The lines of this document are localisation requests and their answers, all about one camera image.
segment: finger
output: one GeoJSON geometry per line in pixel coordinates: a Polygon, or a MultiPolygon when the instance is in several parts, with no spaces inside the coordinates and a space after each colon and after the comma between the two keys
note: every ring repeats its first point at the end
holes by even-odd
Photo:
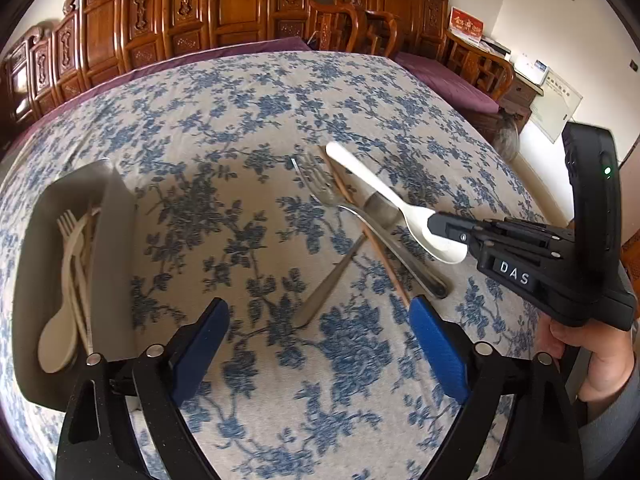
{"type": "Polygon", "coordinates": [[[583,346],[606,359],[620,351],[627,332],[590,319],[584,326],[569,327],[551,320],[549,330],[553,337],[571,346],[583,346]]]}
{"type": "Polygon", "coordinates": [[[558,340],[550,330],[551,318],[547,314],[540,313],[536,328],[536,340],[534,348],[536,352],[546,352],[559,359],[564,353],[564,343],[558,340]]]}

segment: das logo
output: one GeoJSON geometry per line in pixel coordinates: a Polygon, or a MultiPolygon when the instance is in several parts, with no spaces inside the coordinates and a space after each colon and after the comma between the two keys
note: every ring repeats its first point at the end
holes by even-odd
{"type": "Polygon", "coordinates": [[[494,260],[494,270],[506,276],[511,282],[515,283],[529,292],[533,292],[536,281],[526,270],[521,270],[513,264],[505,260],[494,260]]]}

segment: blue floral pattern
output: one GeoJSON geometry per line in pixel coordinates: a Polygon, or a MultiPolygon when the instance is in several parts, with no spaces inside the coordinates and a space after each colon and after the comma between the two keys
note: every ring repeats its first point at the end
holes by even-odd
{"type": "MultiPolygon", "coordinates": [[[[289,157],[335,139],[407,200],[470,218],[542,216],[510,168],[429,88],[388,59],[289,52],[188,64],[129,82],[40,126],[0,198],[0,394],[10,429],[46,479],[63,415],[15,383],[15,266],[30,211],[60,176],[111,158],[135,193],[131,282],[137,346],[164,343],[215,296],[232,322],[188,427],[223,478],[417,479],[459,406],[444,396],[369,244],[307,327],[292,316],[360,234],[318,205],[289,157]]],[[[348,176],[366,198],[362,186],[348,176]]],[[[394,235],[450,283],[434,306],[472,339],[529,356],[532,306],[468,257],[434,262],[403,225],[394,235]]],[[[398,269],[412,294],[421,291],[398,269]]],[[[497,415],[478,462],[487,471],[497,415]]],[[[140,412],[150,471],[166,478],[140,412]]]]}

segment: silver bolt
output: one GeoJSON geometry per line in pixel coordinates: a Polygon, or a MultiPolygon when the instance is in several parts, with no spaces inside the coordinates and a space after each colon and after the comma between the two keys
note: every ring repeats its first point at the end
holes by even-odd
{"type": "Polygon", "coordinates": [[[545,366],[549,366],[554,360],[546,352],[540,352],[538,354],[538,361],[540,361],[545,366]]]}
{"type": "Polygon", "coordinates": [[[100,357],[100,354],[91,354],[89,355],[89,357],[86,359],[86,364],[88,366],[94,366],[97,365],[100,361],[101,361],[102,357],[100,357]]]}
{"type": "Polygon", "coordinates": [[[164,346],[162,345],[151,345],[146,349],[147,357],[160,357],[164,352],[164,346]]]}
{"type": "Polygon", "coordinates": [[[492,347],[489,343],[485,343],[484,341],[476,343],[476,346],[474,348],[480,355],[491,355],[492,353],[494,353],[494,347],[492,347]]]}

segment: blue pad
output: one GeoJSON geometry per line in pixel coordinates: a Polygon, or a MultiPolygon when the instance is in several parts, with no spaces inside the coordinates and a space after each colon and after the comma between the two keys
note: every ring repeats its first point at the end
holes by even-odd
{"type": "Polygon", "coordinates": [[[433,307],[420,296],[409,305],[409,325],[444,393],[464,404],[469,396],[466,365],[444,331],[443,321],[433,307]]]}
{"type": "Polygon", "coordinates": [[[213,312],[197,332],[187,351],[174,368],[174,390],[172,397],[176,406],[191,399],[209,369],[213,357],[225,338],[229,328],[229,307],[219,300],[213,312]]]}

